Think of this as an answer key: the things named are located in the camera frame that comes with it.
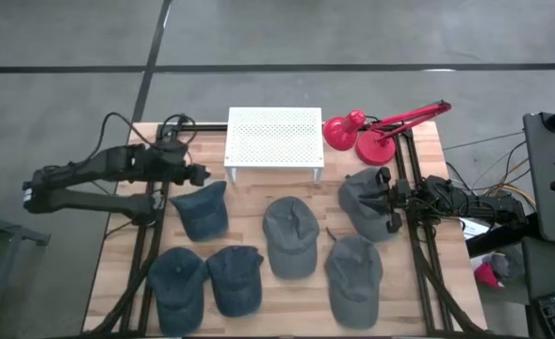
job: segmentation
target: gray floor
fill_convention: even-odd
[[[0,66],[145,65],[160,6],[0,0]],[[553,63],[555,0],[185,0],[171,6],[157,62]],[[85,157],[107,112],[133,115],[140,83],[139,73],[0,74],[0,217],[53,235],[46,250],[24,245],[0,310],[1,338],[80,330],[107,215],[28,215],[21,182],[44,165]],[[436,120],[444,147],[512,133],[523,114],[555,111],[555,71],[156,74],[142,120],[186,112],[226,121],[231,105],[321,106],[324,119],[361,108],[385,117],[438,99],[453,104]],[[104,146],[124,143],[126,133],[112,122]],[[471,184],[522,139],[445,154]],[[513,164],[524,157],[520,150]],[[504,167],[476,187],[496,182]],[[531,193],[531,178],[518,186]],[[483,294],[489,327],[525,334],[518,305],[503,300]]]

